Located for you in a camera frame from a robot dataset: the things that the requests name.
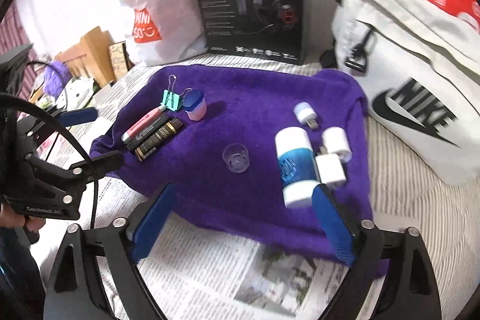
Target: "blue label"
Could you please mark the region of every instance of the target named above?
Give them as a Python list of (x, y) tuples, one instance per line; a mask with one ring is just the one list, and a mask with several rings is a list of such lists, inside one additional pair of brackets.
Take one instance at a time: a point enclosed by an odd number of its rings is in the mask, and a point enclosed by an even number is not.
[(278, 165), (283, 187), (304, 180), (318, 181), (314, 152), (308, 148), (285, 152), (278, 158)]

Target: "nike logo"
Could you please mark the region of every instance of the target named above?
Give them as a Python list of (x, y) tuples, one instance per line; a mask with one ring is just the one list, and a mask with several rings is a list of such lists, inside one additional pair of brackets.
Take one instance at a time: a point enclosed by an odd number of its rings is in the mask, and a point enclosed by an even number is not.
[(410, 79), (392, 94), (390, 98), (414, 116), (420, 122), (419, 124), (388, 106), (386, 100), (392, 90), (386, 90), (374, 98), (372, 107), (378, 116), (458, 147), (439, 134), (438, 127), (447, 127), (457, 117), (438, 98), (414, 79)]

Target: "small jar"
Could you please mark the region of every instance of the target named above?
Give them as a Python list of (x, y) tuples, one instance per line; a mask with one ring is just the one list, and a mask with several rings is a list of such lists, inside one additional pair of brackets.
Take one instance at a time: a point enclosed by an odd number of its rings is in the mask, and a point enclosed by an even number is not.
[(207, 112), (207, 102), (202, 90), (192, 90), (183, 98), (183, 108), (192, 121), (200, 121)]

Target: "hand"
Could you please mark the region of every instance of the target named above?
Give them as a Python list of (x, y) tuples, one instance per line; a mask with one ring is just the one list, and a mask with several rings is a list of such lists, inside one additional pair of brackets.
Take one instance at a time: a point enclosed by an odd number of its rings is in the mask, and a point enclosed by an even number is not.
[(38, 233), (39, 229), (45, 225), (45, 219), (39, 217), (27, 217), (16, 214), (9, 204), (0, 206), (0, 227), (19, 228), (26, 226), (29, 231)]

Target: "white nike bag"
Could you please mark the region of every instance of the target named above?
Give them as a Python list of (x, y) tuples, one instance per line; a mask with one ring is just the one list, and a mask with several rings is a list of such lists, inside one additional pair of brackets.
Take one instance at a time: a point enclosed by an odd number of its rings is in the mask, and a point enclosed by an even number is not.
[(340, 70), (370, 114), (448, 184), (480, 174), (480, 36), (427, 0), (341, 0)]

